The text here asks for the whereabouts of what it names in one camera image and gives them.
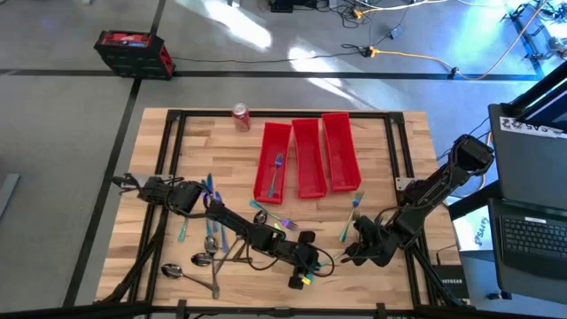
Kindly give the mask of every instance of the fork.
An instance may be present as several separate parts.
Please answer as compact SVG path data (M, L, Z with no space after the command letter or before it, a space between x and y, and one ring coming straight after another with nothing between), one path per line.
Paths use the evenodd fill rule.
M296 224L295 222L293 222L291 219L289 218L280 218L277 215L274 215L272 213L270 213L266 208L264 208L262 205L260 205L257 201L255 200L251 200L250 201L250 206L256 208L256 209L260 209L261 211L266 212L266 214L270 215L272 218L278 220L282 226L284 226L286 229L288 230L293 230L296 231L299 229L298 224Z
M277 176L277 169L282 166L282 164L284 163L284 154L283 153L278 153L276 155L276 169L274 170L274 177L272 177L272 183L269 185L269 192L268 192L268 197L273 198L274 197L274 188L276 186L276 176Z
M346 220L346 225L343 228L343 231L340 233L340 236L338 237L338 240L340 240L343 243L346 241L346 233L348 232L348 226L350 226L351 221L353 220L353 215L354 215L354 212L356 211L356 207L358 207L358 205L361 204L362 196L364 196L364 191L357 191L354 194L353 210L351 210L351 213L348 215L348 219Z

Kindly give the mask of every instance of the metal bracket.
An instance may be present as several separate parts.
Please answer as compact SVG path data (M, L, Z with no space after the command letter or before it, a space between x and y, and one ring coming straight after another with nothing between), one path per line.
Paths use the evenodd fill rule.
M189 319L189 314L185 313L187 307L187 300L177 301L177 311L175 312L175 319Z
M384 303L377 303L376 304L376 315L374 315L374 319L386 319L388 317L386 313L386 305Z
M411 183L417 181L417 178L396 177L396 191L403 191Z
M404 124L404 113L402 112L390 112L388 113L388 117L390 118L390 120L392 120L394 123L400 125L400 124Z
M145 183L148 182L148 179L150 179L150 177L154 177L154 176L161 177L161 179L164 181L174 178L173 175L148 175L148 174L135 174L135 173L132 173L132 176L138 181L141 187L144 187ZM126 189L133 190L135 187L123 183L121 185L121 188L124 190Z
M181 116L182 110L167 111L166 121L175 121Z

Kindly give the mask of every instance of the spoon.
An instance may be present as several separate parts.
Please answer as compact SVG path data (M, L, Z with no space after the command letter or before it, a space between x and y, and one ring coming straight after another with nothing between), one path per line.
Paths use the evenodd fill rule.
M200 280L198 280L198 279L195 279L195 278L192 278L192 277L189 277L189 276L185 275L185 274L183 273L183 269L182 269L181 266L179 266L179 265L175 265L175 264L171 264L171 263L170 263L170 264L165 264L165 265L161 266L161 272L162 272L167 278L177 279L177 278L179 278L179 277L185 277L185 278L187 278L187 279L189 279L189 280L191 280L191 281L193 281L193 282L195 282L195 283L197 283L197 284L200 284L200 285L205 286L206 288L210 289L211 292L214 293L214 286L213 286L212 284L205 283L205 282L202 282L202 281L200 281Z
M214 260L214 255L219 251L219 244L216 242L216 238L213 236L205 237L205 251ZM211 269L213 270L213 299L219 299L219 285L216 281L216 271L214 271L214 262L211 262Z
M193 256L191 256L191 262L193 263L193 265L200 266L200 267L208 266L211 263L213 263L213 261L248 262L251 259L252 258L213 259L213 257L208 253L196 253Z

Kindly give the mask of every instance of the yellow extension cord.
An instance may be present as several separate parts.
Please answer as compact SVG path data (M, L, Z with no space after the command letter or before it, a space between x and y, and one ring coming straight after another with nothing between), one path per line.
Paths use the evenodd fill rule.
M416 6L416 5L419 5L419 4L437 3L437 2L445 2L445 1L447 1L447 0L431 0L431 1L425 0L425 1L422 1L420 3L408 4L408 5L404 5L404 6L401 6L401 7L405 8L405 7L409 7L409 6ZM522 31L520 31L520 33L517 35L516 40L514 40L514 42L508 47L508 49L504 52L504 54L502 54L502 56L498 59L498 61L496 61L496 63L490 69L488 69L488 71L486 71L484 74L482 74L482 75L480 75L479 77L476 77L476 78L466 76L458 70L456 70L455 73L459 74L465 80L482 80L482 79L486 78L486 76L489 75L502 62L502 60L504 60L504 58L506 58L506 56L510 53L510 51L512 51L512 48L514 48L514 46L520 40L520 38L525 33L527 28L530 26L530 24L532 24L533 19L535 19L535 17L538 15L538 13L540 13L541 9L543 8L543 6L548 1L549 0L545 0L541 4L541 6L538 8L538 10L536 10L536 12L532 15L532 17L525 24L525 27L522 29ZM398 10L396 8L399 8L399 7L375 8L375 9L366 10L365 12L382 11L382 10ZM354 13L357 14L357 16L359 16L359 14L364 14L365 12L360 12L360 11L357 11L357 10L354 11ZM378 54L398 55L398 56L408 57L408 58L425 58L425 59L429 59L429 60L432 60L432 61L439 62L443 66L447 67L449 70L453 70L452 66L450 66L447 62L443 61L440 58L435 58L435 57L426 56L426 55L422 55L422 54L412 54L412 53L399 52L399 51L382 51L382 50L376 49L374 47L370 47L370 50L372 51L372 55L371 55L372 58L374 58Z

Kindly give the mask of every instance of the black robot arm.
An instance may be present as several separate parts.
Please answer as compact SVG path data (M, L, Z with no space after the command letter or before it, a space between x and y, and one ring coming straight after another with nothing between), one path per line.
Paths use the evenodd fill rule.
M175 214L188 218L203 218L221 223L242 237L246 245L254 251L285 261L294 266L289 286L302 289L302 277L314 274L320 267L318 249L311 245L315 241L313 231L299 233L298 242L285 240L285 233L264 224L249 222L242 216L229 210L222 202L212 199L204 214L191 211L202 192L210 198L210 190L201 183L184 181L182 178L163 180L159 176L148 178L141 186L132 174L116 176L113 182L123 191L138 191L137 197L153 205L163 205Z
M351 244L345 253L345 261L360 266L370 259L379 267L392 260L396 249L409 250L420 263L425 274L438 288L447 304L460 302L443 286L432 265L416 246L425 217L441 204L457 187L465 184L471 176L482 175L494 161L493 149L473 136L460 136L449 153L448 162L426 180L413 181L400 194L399 207L390 220L383 225L380 212L374 221L362 216L354 222L360 233L358 243Z

